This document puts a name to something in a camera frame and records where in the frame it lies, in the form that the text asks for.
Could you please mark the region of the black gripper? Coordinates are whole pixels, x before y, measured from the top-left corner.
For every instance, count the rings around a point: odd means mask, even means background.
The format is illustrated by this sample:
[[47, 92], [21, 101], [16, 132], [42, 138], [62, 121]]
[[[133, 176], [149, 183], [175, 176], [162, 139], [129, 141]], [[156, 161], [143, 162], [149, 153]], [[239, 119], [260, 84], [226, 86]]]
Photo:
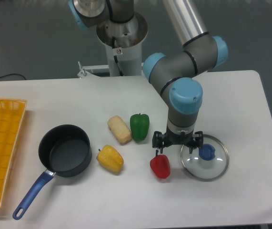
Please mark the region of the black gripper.
[[152, 147], [158, 149], [160, 153], [163, 152], [165, 147], [171, 145], [185, 145], [189, 148], [189, 153], [192, 154], [194, 149], [203, 147], [203, 131], [197, 131], [194, 135], [193, 131], [175, 134], [170, 130], [166, 130], [165, 134], [159, 131], [153, 133]]

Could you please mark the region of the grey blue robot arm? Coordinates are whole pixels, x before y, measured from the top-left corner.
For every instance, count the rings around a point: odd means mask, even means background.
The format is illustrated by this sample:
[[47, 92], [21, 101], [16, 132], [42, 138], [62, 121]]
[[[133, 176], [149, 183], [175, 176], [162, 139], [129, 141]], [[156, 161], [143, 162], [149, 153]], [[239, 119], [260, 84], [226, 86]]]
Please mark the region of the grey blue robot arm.
[[175, 28], [183, 52], [169, 58], [154, 53], [141, 59], [148, 33], [146, 20], [131, 0], [70, 0], [69, 8], [82, 29], [96, 27], [104, 45], [111, 76], [143, 73], [168, 107], [166, 132], [155, 132], [157, 153], [172, 145], [202, 148], [203, 133], [194, 126], [202, 104], [202, 87], [194, 77], [224, 63], [226, 42], [211, 36], [192, 0], [165, 0], [164, 7]]

